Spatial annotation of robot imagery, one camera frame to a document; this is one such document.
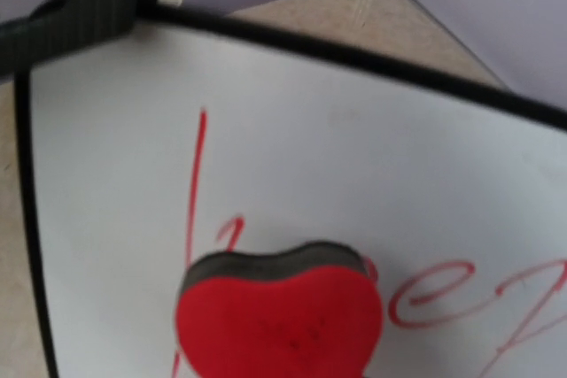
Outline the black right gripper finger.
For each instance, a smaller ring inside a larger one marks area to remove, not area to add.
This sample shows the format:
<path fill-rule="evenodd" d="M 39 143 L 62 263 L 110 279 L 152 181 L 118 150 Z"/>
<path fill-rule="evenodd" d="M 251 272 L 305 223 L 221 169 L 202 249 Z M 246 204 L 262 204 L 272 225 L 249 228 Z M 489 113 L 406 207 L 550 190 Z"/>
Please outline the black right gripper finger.
<path fill-rule="evenodd" d="M 54 0 L 46 12 L 1 26 L 1 75 L 26 71 L 45 61 L 121 37 L 140 12 L 183 0 Z"/>

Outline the white whiteboard black frame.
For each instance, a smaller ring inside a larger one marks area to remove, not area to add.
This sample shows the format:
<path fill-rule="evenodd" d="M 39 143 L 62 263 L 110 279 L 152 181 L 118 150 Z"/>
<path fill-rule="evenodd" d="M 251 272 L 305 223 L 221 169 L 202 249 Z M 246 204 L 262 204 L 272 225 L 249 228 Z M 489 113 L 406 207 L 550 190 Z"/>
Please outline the white whiteboard black frame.
<path fill-rule="evenodd" d="M 381 297 L 364 377 L 565 376 L 565 103 L 166 7 L 14 83 L 49 376 L 200 377 L 187 270 L 314 242 Z"/>

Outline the red black whiteboard eraser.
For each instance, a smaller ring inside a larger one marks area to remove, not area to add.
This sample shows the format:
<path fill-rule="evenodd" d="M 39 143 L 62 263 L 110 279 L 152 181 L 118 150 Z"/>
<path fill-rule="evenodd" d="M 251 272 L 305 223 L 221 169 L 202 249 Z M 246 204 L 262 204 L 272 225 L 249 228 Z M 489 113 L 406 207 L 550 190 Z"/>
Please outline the red black whiteboard eraser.
<path fill-rule="evenodd" d="M 332 242 L 206 255 L 183 277 L 174 316 L 200 377 L 361 377 L 383 322 L 363 258 Z"/>

